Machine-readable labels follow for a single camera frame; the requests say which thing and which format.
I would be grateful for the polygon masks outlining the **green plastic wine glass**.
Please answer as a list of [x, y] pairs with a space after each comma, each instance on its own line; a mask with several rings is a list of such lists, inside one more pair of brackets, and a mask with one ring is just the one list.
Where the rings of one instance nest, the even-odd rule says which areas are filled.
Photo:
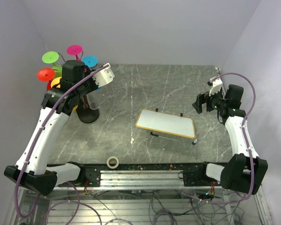
[[62, 57], [60, 53], [55, 51], [48, 51], [42, 56], [43, 63], [52, 64], [52, 69], [58, 72], [62, 71], [62, 66], [57, 64], [59, 57]]

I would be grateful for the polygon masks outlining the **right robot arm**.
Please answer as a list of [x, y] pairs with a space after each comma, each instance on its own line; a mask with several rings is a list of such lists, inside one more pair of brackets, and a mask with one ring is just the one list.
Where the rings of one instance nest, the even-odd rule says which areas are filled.
[[229, 85], [223, 95], [222, 84], [213, 82], [210, 86], [209, 92], [197, 95], [192, 106], [197, 113], [202, 113], [203, 104], [206, 104], [208, 112], [217, 111], [220, 123], [229, 134], [232, 158], [224, 166], [204, 162], [199, 166], [197, 180], [204, 186], [217, 181], [222, 188], [254, 195], [266, 174], [268, 163], [259, 157], [248, 133], [246, 112], [240, 108], [244, 89]]

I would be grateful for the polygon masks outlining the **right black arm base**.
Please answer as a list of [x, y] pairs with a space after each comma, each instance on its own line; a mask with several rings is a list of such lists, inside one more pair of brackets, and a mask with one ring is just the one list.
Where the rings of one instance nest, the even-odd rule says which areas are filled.
[[207, 163], [196, 165], [194, 168], [183, 170], [178, 173], [178, 178], [181, 179], [185, 187], [194, 186], [211, 186], [212, 182], [218, 186], [220, 183], [206, 175]]

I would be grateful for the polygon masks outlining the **blue plastic wine glass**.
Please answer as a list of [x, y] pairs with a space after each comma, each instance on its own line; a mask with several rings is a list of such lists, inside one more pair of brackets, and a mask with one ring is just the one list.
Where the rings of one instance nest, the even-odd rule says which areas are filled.
[[[85, 66], [88, 66], [89, 67], [89, 71], [90, 72], [93, 72], [95, 71], [95, 67], [97, 66], [98, 64], [98, 58], [94, 55], [87, 55], [85, 57], [83, 57], [82, 59], [79, 59], [80, 61], [84, 62]], [[84, 68], [84, 77], [88, 76], [88, 73], [87, 73], [87, 70], [86, 67]], [[87, 84], [90, 84], [91, 87], [89, 89], [89, 93], [97, 90], [97, 88], [94, 86], [94, 80], [92, 78], [88, 79], [87, 80]]]

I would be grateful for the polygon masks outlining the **pink plastic wine glass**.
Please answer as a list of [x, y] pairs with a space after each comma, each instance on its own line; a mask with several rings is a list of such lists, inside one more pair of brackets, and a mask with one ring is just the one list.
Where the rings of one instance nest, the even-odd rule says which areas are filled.
[[67, 61], [63, 69], [67, 71], [82, 71], [85, 72], [85, 66], [83, 66], [83, 63], [81, 62], [81, 58], [83, 56], [83, 47], [81, 45], [71, 45], [67, 48], [67, 54], [71, 56], [75, 56], [75, 60], [69, 60]]

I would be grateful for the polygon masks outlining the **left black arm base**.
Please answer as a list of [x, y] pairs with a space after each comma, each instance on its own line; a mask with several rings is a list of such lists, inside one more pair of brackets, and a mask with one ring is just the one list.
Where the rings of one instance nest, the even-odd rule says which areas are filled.
[[60, 187], [65, 187], [67, 182], [71, 182], [76, 187], [99, 187], [101, 182], [100, 170], [89, 164], [79, 164], [76, 162], [69, 162], [68, 164], [74, 165], [79, 169], [79, 172], [74, 178], [66, 178], [65, 182], [58, 184]]

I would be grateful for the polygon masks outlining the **orange plastic wine glass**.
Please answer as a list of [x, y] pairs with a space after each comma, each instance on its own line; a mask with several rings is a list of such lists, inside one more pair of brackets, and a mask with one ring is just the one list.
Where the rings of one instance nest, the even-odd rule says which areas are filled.
[[[59, 89], [60, 88], [60, 80], [61, 80], [61, 77], [57, 77], [57, 78], [54, 78], [53, 80], [50, 80], [47, 84], [47, 91], [49, 91], [52, 87], [56, 86], [55, 88]], [[74, 108], [72, 108], [72, 111], [74, 112], [76, 109], [77, 109], [78, 105], [76, 105]], [[56, 111], [57, 112], [62, 112], [62, 108], [59, 108], [59, 106], [56, 108]]]

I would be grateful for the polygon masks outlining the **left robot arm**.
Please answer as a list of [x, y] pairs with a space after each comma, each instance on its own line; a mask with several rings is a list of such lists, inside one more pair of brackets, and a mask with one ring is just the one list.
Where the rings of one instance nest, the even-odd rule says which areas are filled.
[[44, 95], [40, 117], [24, 153], [15, 165], [7, 166], [4, 175], [16, 183], [42, 195], [48, 195], [55, 186], [72, 182], [81, 186], [86, 181], [85, 166], [68, 162], [48, 167], [47, 162], [58, 133], [68, 120], [80, 99], [96, 90], [92, 78], [85, 79], [91, 70], [78, 60], [68, 60], [62, 66], [59, 88], [51, 88]]

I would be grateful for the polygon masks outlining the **red plastic wine glass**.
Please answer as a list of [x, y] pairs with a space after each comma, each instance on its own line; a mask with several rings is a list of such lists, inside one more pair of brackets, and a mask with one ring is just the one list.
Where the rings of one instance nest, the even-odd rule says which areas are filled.
[[37, 78], [41, 82], [47, 82], [46, 90], [51, 88], [51, 82], [55, 77], [55, 71], [52, 68], [43, 68], [38, 71]]

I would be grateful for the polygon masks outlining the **clear plastic cup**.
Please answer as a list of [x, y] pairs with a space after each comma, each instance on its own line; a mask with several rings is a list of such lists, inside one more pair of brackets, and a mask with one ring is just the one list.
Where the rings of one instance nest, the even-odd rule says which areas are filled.
[[87, 97], [87, 101], [88, 101], [90, 109], [91, 110], [97, 110], [99, 108], [99, 104], [95, 100], [95, 98], [92, 95], [92, 93], [87, 94], [86, 97]]

